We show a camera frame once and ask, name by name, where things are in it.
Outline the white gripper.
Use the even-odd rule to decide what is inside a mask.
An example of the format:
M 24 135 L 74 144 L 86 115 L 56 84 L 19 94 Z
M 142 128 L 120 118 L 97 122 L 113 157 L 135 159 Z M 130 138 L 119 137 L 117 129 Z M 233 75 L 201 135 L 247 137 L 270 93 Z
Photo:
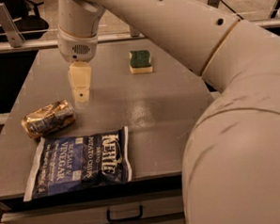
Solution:
M 87 64 L 97 52 L 98 37 L 79 38 L 58 30 L 58 49 L 70 64 L 69 80 L 73 101 L 85 104 L 89 100 L 92 68 Z

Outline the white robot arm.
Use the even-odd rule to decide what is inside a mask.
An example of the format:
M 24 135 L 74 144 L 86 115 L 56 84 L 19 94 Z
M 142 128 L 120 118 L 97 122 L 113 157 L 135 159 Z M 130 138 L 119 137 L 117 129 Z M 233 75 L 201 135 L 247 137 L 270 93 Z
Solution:
M 183 154 L 186 224 L 280 224 L 280 37 L 195 0 L 59 0 L 65 59 L 105 11 L 220 93 Z

